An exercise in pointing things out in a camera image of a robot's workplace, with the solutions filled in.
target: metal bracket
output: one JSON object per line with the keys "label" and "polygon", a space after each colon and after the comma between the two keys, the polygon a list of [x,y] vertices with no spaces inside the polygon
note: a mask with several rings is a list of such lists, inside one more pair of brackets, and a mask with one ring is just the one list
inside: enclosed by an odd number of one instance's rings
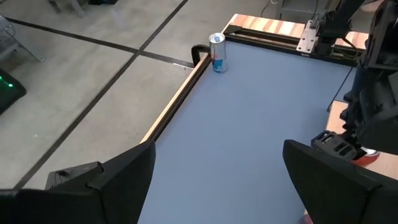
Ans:
{"label": "metal bracket", "polygon": [[315,46],[315,42],[317,41],[317,29],[312,26],[312,20],[307,22],[305,25],[304,31],[301,34],[300,41],[297,44],[296,50],[302,53],[310,54]]}

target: floor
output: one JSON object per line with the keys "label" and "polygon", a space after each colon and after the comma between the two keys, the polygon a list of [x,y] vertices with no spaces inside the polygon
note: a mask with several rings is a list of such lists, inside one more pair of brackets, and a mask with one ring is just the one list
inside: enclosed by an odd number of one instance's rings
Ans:
{"label": "floor", "polygon": [[[138,144],[192,71],[191,46],[235,13],[259,16],[266,2],[119,0],[86,7],[85,18],[66,3],[61,12],[46,0],[2,3],[16,35],[47,59],[19,50],[0,62],[28,91],[0,116],[0,188],[43,189],[45,170],[104,162]],[[263,16],[274,14],[270,5]]]}

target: blue table surface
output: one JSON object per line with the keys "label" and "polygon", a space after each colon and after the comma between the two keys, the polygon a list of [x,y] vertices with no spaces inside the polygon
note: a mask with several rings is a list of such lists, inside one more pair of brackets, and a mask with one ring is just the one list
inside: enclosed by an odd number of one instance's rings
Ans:
{"label": "blue table surface", "polygon": [[206,70],[156,142],[139,223],[296,223],[304,206],[285,139],[325,129],[349,67],[227,42],[228,71]]}

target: table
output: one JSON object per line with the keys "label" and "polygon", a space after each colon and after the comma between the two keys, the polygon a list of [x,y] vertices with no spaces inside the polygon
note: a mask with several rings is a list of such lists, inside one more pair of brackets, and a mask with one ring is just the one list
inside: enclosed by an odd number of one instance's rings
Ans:
{"label": "table", "polygon": [[[230,24],[289,37],[303,29],[241,15]],[[362,36],[351,38],[358,48]],[[142,140],[156,140],[157,160],[139,223],[296,223],[302,216],[283,143],[310,144],[325,129],[350,67],[232,40],[227,72],[215,73],[204,56]]]}
{"label": "table", "polygon": [[[334,101],[331,105],[330,116],[327,130],[336,133],[344,132],[342,125],[344,121],[340,119],[340,113],[347,108],[347,104],[340,101]],[[366,166],[367,169],[378,172],[382,175],[398,180],[398,156],[382,152],[379,158],[373,163]]]}

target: energy drink can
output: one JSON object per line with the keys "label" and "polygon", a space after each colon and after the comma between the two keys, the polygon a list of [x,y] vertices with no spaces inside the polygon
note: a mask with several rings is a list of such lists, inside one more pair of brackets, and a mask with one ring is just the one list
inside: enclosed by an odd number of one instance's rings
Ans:
{"label": "energy drink can", "polygon": [[222,33],[211,34],[209,42],[213,70],[217,73],[224,73],[227,69],[225,35]]}

